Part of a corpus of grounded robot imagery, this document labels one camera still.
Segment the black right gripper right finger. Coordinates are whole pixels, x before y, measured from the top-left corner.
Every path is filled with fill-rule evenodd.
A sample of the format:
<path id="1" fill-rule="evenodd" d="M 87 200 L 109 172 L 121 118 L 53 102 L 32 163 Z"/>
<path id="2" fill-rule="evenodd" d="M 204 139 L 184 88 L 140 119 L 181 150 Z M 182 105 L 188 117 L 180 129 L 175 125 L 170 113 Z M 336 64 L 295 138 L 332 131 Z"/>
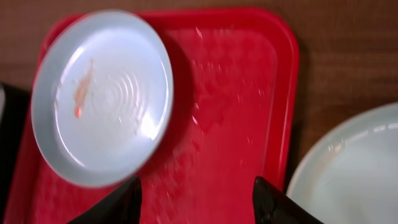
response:
<path id="1" fill-rule="evenodd" d="M 256 224 L 323 224 L 261 176 L 254 180 L 252 203 Z"/>

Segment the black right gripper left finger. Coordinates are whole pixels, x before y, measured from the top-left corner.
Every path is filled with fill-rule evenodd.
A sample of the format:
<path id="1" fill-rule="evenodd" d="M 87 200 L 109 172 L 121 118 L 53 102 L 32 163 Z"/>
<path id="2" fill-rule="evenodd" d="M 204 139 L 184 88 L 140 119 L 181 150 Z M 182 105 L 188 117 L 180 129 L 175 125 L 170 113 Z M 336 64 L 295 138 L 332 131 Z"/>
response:
<path id="1" fill-rule="evenodd" d="M 139 224 L 142 185 L 133 176 L 68 224 Z"/>

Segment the turquoise plate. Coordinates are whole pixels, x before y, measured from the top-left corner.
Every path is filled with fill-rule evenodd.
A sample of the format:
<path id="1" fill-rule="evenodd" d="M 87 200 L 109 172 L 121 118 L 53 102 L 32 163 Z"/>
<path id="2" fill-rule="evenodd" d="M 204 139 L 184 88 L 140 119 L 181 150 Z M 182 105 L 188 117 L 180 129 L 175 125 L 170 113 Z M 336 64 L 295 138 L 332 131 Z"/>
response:
<path id="1" fill-rule="evenodd" d="M 323 223 L 397 223 L 397 104 L 324 135 L 296 168 L 287 195 Z"/>

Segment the light blue plate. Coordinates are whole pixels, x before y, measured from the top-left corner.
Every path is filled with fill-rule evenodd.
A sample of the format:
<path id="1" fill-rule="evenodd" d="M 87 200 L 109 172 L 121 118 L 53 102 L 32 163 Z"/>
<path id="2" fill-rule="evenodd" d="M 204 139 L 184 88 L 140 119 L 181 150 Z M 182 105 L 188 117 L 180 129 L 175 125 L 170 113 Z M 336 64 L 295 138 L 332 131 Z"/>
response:
<path id="1" fill-rule="evenodd" d="M 107 186 L 153 155 L 173 100 L 172 66 L 158 33 L 130 12 L 94 12 L 45 54 L 32 92 L 32 129 L 60 177 Z"/>

